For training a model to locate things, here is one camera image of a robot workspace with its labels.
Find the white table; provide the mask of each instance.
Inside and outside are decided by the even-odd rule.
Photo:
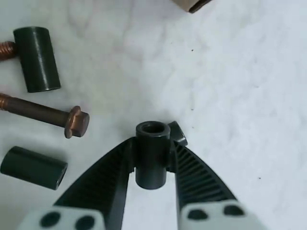
[[[271,230],[307,222],[307,2],[213,0],[195,14],[169,0],[5,0],[0,40],[50,30],[62,88],[28,94],[18,59],[0,92],[91,115],[83,138],[0,113],[0,161],[13,146],[68,162],[52,191],[0,175],[1,229],[52,205],[142,121],[177,120],[188,147]],[[131,175],[123,230],[175,230],[175,179],[156,191]]]

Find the spacer hole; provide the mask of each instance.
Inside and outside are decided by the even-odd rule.
[[[84,216],[77,220],[76,230],[90,230],[95,224],[95,219],[91,216]]]
[[[44,215],[43,218],[40,220],[40,225],[43,228],[53,227],[58,223],[60,218],[61,214],[59,212],[49,212],[48,214]]]
[[[224,208],[226,216],[244,216],[244,211],[236,205],[228,205]]]
[[[146,124],[142,127],[142,130],[146,133],[162,133],[165,127],[162,124]]]
[[[196,209],[189,212],[188,218],[193,220],[202,220],[207,219],[208,215],[203,210]]]

